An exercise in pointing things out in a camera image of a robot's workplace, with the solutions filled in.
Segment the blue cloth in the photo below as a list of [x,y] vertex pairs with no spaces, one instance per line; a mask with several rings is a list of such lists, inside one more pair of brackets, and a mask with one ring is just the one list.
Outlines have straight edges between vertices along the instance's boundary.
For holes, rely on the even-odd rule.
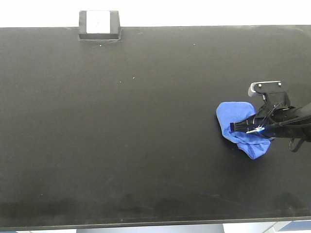
[[236,143],[251,159],[262,156],[268,150],[270,140],[243,132],[232,132],[230,123],[245,120],[255,113],[254,106],[247,102],[222,102],[216,110],[223,136]]

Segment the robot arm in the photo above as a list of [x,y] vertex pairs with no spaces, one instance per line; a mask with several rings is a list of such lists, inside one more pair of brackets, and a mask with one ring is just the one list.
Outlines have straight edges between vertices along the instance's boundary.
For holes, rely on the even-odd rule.
[[[304,141],[311,141],[311,103],[295,108],[291,106],[287,91],[287,85],[281,81],[252,83],[248,95],[262,96],[264,104],[257,114],[231,123],[231,131],[264,138],[290,138],[290,150],[296,152]],[[296,146],[295,138],[300,138]]]

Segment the white wall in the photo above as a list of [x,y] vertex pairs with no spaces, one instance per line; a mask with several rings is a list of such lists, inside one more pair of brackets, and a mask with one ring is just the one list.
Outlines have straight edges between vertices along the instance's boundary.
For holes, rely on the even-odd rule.
[[2,0],[0,27],[75,27],[80,10],[118,10],[121,26],[311,24],[309,0]]

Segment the wire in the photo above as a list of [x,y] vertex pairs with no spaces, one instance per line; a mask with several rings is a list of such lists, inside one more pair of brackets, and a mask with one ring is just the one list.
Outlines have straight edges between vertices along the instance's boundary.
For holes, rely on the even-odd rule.
[[267,115],[262,119],[261,124],[258,127],[262,127],[264,125],[264,121],[271,116],[271,114],[274,112],[274,110],[282,103],[278,103],[275,105],[268,113]]

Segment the black table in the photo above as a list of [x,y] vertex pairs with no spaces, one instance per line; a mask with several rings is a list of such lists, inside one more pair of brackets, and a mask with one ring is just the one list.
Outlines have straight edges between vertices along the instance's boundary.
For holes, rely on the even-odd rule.
[[311,27],[0,29],[0,229],[311,219],[311,145],[251,160],[215,110],[282,80],[311,102]]

